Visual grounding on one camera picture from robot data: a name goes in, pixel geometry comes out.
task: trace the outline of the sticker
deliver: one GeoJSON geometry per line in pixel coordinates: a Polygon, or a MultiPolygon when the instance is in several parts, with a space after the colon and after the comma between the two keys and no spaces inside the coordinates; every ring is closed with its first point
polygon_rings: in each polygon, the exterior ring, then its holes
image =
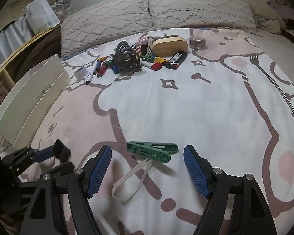
{"type": "Polygon", "coordinates": [[[178,53],[176,54],[174,57],[172,57],[169,62],[174,63],[176,62],[180,57],[182,56],[182,54],[178,53]]]}

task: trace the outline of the white bag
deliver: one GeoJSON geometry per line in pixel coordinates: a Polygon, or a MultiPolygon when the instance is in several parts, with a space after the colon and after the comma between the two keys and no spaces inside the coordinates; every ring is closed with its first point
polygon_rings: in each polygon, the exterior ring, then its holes
{"type": "Polygon", "coordinates": [[[34,0],[23,9],[23,12],[35,34],[60,23],[47,0],[34,0]]]}

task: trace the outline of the fork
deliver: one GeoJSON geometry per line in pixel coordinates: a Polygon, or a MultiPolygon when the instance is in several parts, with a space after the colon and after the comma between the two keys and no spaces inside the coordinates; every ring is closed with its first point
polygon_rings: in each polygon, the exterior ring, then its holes
{"type": "Polygon", "coordinates": [[[258,55],[251,55],[250,56],[250,62],[253,64],[253,65],[256,65],[266,76],[267,78],[271,81],[271,83],[277,88],[277,90],[280,92],[280,94],[283,96],[283,98],[285,99],[285,101],[287,102],[288,106],[290,107],[290,109],[292,110],[292,112],[294,113],[294,107],[293,105],[291,104],[290,100],[286,97],[285,93],[282,91],[282,89],[275,83],[275,81],[273,80],[272,77],[270,77],[268,75],[267,72],[265,72],[263,70],[263,68],[261,68],[259,66],[259,60],[258,60],[258,55]]]}
{"type": "Polygon", "coordinates": [[[250,62],[253,65],[256,65],[258,67],[258,65],[259,65],[258,55],[252,55],[252,56],[250,56],[250,62]]]}

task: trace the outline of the blue gripper pad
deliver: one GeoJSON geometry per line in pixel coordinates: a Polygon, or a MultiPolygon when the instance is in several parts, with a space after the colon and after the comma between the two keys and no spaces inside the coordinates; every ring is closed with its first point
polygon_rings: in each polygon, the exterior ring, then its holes
{"type": "Polygon", "coordinates": [[[198,193],[202,194],[207,199],[210,195],[207,184],[207,177],[188,146],[184,148],[184,162],[188,171],[190,172],[191,178],[198,193]]]}
{"type": "Polygon", "coordinates": [[[40,150],[40,151],[36,152],[32,156],[32,160],[34,162],[41,163],[41,162],[53,157],[54,153],[52,152],[52,147],[53,147],[53,145],[50,146],[50,147],[46,147],[43,150],[40,150]]]}
{"type": "Polygon", "coordinates": [[[87,193],[90,198],[99,191],[100,185],[103,181],[103,177],[106,174],[111,158],[112,150],[111,147],[107,146],[104,150],[104,153],[100,157],[100,160],[98,161],[94,171],[89,177],[89,189],[87,193]]]}

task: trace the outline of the tape roll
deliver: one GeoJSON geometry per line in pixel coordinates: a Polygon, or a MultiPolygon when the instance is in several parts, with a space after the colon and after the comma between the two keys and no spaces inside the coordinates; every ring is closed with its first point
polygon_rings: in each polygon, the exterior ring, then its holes
{"type": "Polygon", "coordinates": [[[206,40],[199,36],[191,36],[189,38],[189,46],[193,49],[201,50],[206,46],[206,40]]]}
{"type": "Polygon", "coordinates": [[[77,80],[82,80],[87,76],[88,72],[85,66],[80,67],[76,72],[74,72],[74,75],[76,76],[77,80]]]}

